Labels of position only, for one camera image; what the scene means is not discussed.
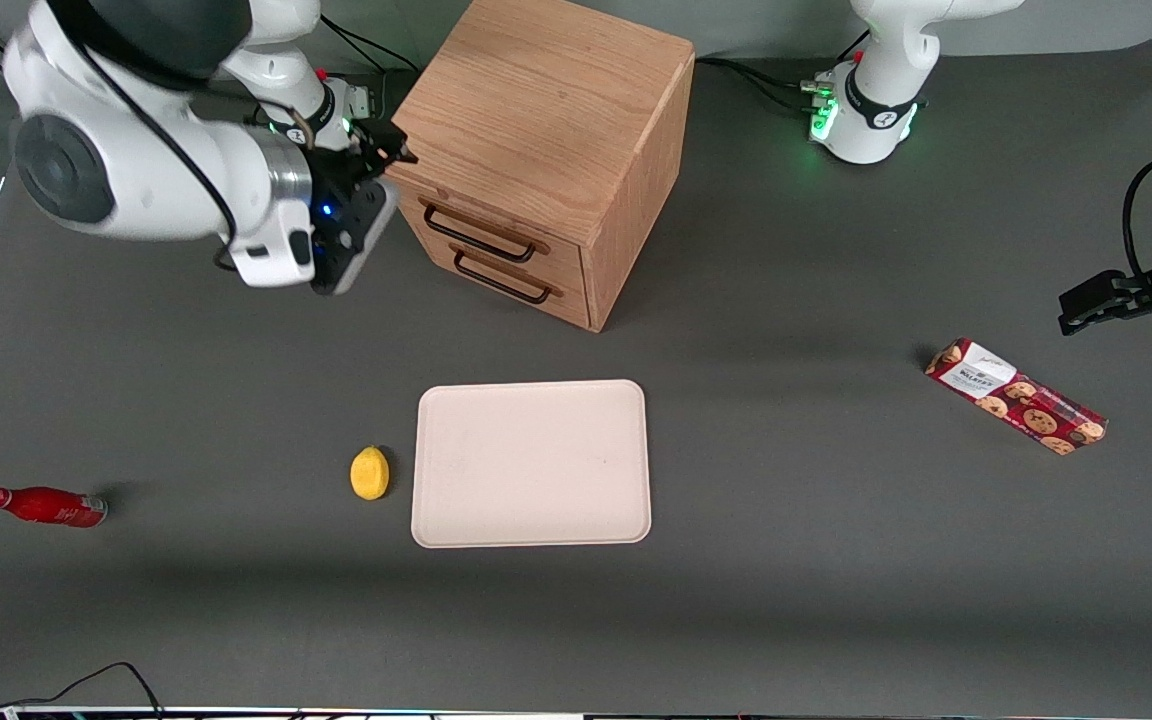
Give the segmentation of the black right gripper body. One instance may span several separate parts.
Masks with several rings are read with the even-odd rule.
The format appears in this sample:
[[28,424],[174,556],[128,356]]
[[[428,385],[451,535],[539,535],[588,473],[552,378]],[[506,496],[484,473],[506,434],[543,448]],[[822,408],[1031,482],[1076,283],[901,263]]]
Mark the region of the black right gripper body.
[[347,291],[389,223],[389,182],[369,176],[361,156],[308,151],[314,291]]

